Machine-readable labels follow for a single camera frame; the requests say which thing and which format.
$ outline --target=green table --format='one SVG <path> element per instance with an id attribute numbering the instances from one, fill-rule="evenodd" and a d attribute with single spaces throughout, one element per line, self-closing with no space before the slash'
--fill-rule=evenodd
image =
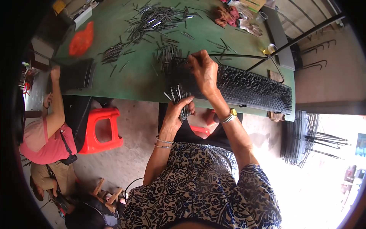
<path id="1" fill-rule="evenodd" d="M 146 39 L 152 42 L 149 43 L 142 40 L 137 45 L 131 45 L 128 47 L 132 48 L 136 52 L 120 56 L 119 59 L 113 63 L 117 64 L 116 70 L 110 77 L 113 70 L 111 64 L 101 64 L 102 53 L 109 47 L 119 42 L 119 35 L 122 37 L 122 42 L 125 42 L 128 38 L 129 33 L 124 31 L 129 28 L 129 24 L 125 21 L 133 18 L 137 11 L 133 10 L 133 5 L 138 4 L 142 7 L 148 0 L 132 0 L 125 6 L 127 1 L 121 0 L 108 0 L 102 2 L 95 9 L 93 9 L 92 16 L 78 28 L 77 31 L 84 30 L 86 24 L 89 21 L 94 21 L 94 39 L 93 44 L 88 51 L 81 57 L 94 58 L 97 63 L 94 73 L 94 80 L 91 89 L 69 90 L 69 95 L 86 95 L 86 96 L 101 96 L 101 97 L 112 97 L 120 99 L 133 99 L 143 101 L 154 101 L 154 102 L 168 102 L 168 99 L 164 96 L 165 90 L 165 79 L 164 75 L 159 73 L 156 76 L 151 64 L 153 63 L 152 52 L 157 48 L 156 42 L 145 36 Z M 149 4 L 161 2 L 159 6 L 176 6 L 180 1 L 173 0 L 151 0 Z M 197 9 L 211 10 L 216 8 L 218 5 L 222 5 L 219 1 L 211 0 L 185 0 L 181 1 L 178 6 L 180 9 L 184 9 L 185 6 L 193 7 Z M 263 30 L 263 36 L 258 38 L 249 33 L 242 33 L 235 30 L 232 26 L 225 26 L 221 28 L 211 21 L 204 12 L 189 9 L 190 12 L 197 12 L 201 15 L 200 17 L 194 17 L 187 19 L 187 29 L 184 27 L 184 23 L 179 24 L 180 31 L 186 31 L 195 40 L 191 40 L 188 37 L 182 35 L 180 32 L 169 33 L 170 39 L 179 41 L 179 49 L 182 49 L 183 56 L 190 53 L 206 49 L 208 53 L 211 51 L 221 51 L 216 48 L 216 45 L 207 41 L 207 39 L 221 44 L 220 38 L 222 38 L 227 45 L 237 51 L 239 54 L 246 55 L 257 55 L 264 56 L 262 50 L 270 43 L 270 39 L 264 24 L 260 24 L 260 28 Z M 55 58 L 68 58 L 68 46 L 75 33 L 70 33 L 66 38 L 63 45 L 61 45 L 55 55 Z M 156 41 L 160 41 L 160 34 L 151 32 L 149 35 L 155 37 Z M 127 62 L 128 65 L 124 70 L 119 73 L 119 70 Z M 257 63 L 258 59 L 252 58 L 232 58 L 232 60 L 222 61 L 222 64 L 240 68 L 248 69 L 250 66 Z M 268 70 L 278 72 L 272 61 L 266 61 L 262 65 L 256 67 L 253 72 L 260 75 L 268 75 Z M 285 119 L 288 121 L 294 121 L 294 109 L 295 109 L 295 81 L 294 73 L 291 70 L 281 68 L 281 71 L 285 77 L 285 84 L 292 88 L 292 107 L 293 111 L 291 115 L 286 115 Z M 197 107 L 212 108 L 208 101 L 195 99 Z M 266 116 L 267 112 L 255 108 L 239 108 L 239 106 L 232 106 L 238 112 L 255 114 L 260 116 Z"/>

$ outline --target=black perforated board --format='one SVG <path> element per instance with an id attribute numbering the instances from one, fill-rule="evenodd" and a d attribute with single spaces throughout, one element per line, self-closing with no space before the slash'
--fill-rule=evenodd
<path id="1" fill-rule="evenodd" d="M 167 74 L 169 87 L 179 84 L 196 98 L 207 99 L 185 63 L 185 58 L 172 58 Z M 227 103 L 291 114 L 291 88 L 268 77 L 219 64 L 217 88 Z"/>

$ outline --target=gold watch face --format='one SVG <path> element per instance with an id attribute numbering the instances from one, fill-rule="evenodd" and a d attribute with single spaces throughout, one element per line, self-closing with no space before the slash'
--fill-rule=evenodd
<path id="1" fill-rule="evenodd" d="M 234 108 L 231 109 L 231 114 L 234 116 L 237 116 L 238 114 L 236 113 L 236 110 Z"/>

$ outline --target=pink shirt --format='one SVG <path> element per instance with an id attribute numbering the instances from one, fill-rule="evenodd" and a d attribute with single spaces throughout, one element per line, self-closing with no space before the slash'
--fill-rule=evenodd
<path id="1" fill-rule="evenodd" d="M 63 131 L 62 134 L 72 154 L 76 154 L 71 128 L 64 123 L 60 130 Z M 19 150 L 31 162 L 39 165 L 66 159 L 70 155 L 66 150 L 59 130 L 48 138 L 46 118 L 31 122 L 24 128 L 23 143 L 20 144 Z"/>

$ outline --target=black hair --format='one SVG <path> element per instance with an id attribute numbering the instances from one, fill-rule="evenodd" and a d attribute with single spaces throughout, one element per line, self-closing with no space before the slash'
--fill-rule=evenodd
<path id="1" fill-rule="evenodd" d="M 96 209 L 79 202 L 72 213 L 65 215 L 65 225 L 67 229 L 103 229 L 105 221 Z"/>
<path id="2" fill-rule="evenodd" d="M 32 176 L 30 176 L 30 178 L 29 178 L 29 185 L 32 188 L 33 194 L 37 198 L 37 200 L 43 201 L 43 197 L 38 193 L 37 186 L 34 183 L 34 180 L 33 180 Z"/>

